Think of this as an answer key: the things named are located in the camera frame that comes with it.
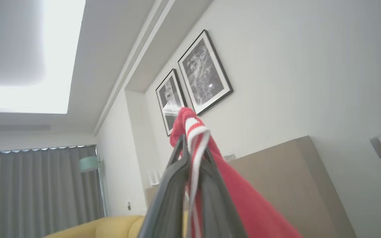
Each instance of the recessed ceiling light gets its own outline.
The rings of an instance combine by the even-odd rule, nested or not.
[[[85,0],[42,1],[44,74],[35,84],[0,85],[0,112],[67,113],[84,8]]]

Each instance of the beige headboard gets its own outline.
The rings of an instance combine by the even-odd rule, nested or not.
[[[310,137],[230,161],[305,238],[355,238]],[[157,188],[147,189],[150,203]]]

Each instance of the curtain rail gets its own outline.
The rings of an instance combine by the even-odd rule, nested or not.
[[[27,151],[38,151],[38,150],[48,150],[48,149],[65,149],[65,148],[81,148],[87,146],[96,146],[95,144],[90,145],[75,145],[75,146],[58,146],[58,147],[48,147],[48,148],[35,148],[35,149],[12,149],[12,150],[2,150],[0,153],[8,154],[8,153],[18,153],[18,152],[27,152]]]

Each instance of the black and white photograph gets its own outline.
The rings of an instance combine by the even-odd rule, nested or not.
[[[158,103],[163,115],[165,131],[169,137],[173,129],[174,121],[182,107],[186,107],[177,72],[172,69],[162,83],[156,89]]]
[[[201,32],[178,63],[198,116],[233,92],[206,30]]]

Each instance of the lamp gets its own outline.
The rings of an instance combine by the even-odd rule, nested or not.
[[[96,156],[85,157],[79,160],[80,172],[86,173],[95,169],[99,169],[100,163]]]
[[[91,172],[95,169],[100,169],[100,164],[102,162],[98,161],[98,158],[96,156],[89,156],[85,158],[81,158],[79,160],[79,169],[81,173]],[[107,205],[106,205],[106,198],[104,193],[104,185],[103,181],[101,179],[101,171],[98,171],[98,179],[100,181],[100,188],[101,188],[101,196],[103,199],[103,208],[104,208],[104,217],[108,215],[107,213]]]

